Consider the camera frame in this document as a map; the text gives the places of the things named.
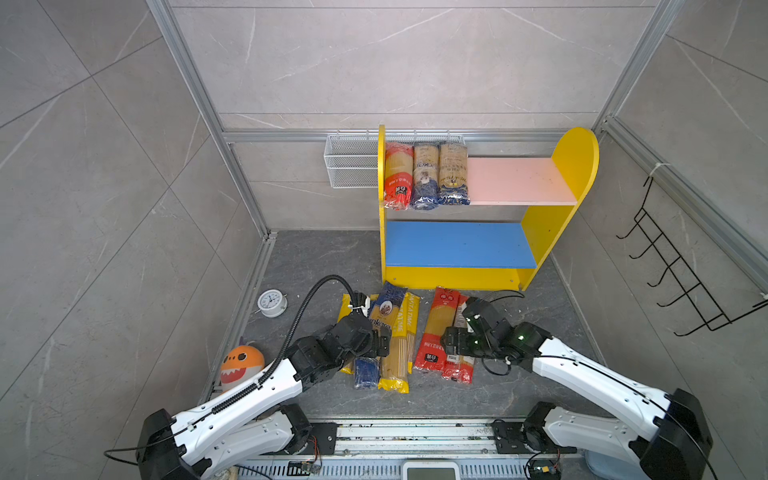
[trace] orange plush toy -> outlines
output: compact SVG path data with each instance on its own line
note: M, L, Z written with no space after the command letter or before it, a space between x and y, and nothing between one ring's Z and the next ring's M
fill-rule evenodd
M221 386L226 392L264 369L264 355L259 349L242 345L232 350L221 365Z

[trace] blue shelf board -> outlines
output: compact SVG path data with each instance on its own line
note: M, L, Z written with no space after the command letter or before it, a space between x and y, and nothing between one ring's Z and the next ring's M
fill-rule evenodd
M536 268L536 261L519 223L390 221L386 265Z

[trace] red pasta package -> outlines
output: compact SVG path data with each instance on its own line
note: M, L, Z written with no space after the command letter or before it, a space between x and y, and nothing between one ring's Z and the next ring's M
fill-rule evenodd
M459 328L467 327L467 319L462 313L467 307L468 296L458 296L458 308L456 316L453 319L453 326ZM460 383L472 383L472 374L475 373L475 359L464 355L447 355L445 358L445 367L442 369L442 378L453 380Z
M387 142L384 156L384 206L405 210L413 192L413 145Z
M445 328L453 325L456 315L459 293L442 287L435 289L435 299L429 309L427 327L422 335L422 342L413 366L421 370L437 370L442 372L445 367L445 349L440 344L440 337Z

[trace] yellow side panel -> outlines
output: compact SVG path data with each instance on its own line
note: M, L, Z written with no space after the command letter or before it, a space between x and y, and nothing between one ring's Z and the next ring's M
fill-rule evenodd
M535 270L520 270L520 290L525 290L531 284L534 275L592 188L600 163L598 140L586 128L573 128L558 142L552 160L571 188L577 204L528 207L521 225L538 267Z
M379 241L382 249L382 283L386 280L386 211L384 210L384 154L386 129L379 125Z
M517 290L520 272L514 268L423 268L389 266L384 280L411 289L432 290L444 286L457 290Z

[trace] toy mouth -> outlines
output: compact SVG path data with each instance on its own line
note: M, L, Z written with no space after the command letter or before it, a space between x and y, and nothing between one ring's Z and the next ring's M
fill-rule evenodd
M235 369L235 370L230 370L228 372L222 372L221 382L232 383L236 380L242 379L243 375L245 375L245 369Z

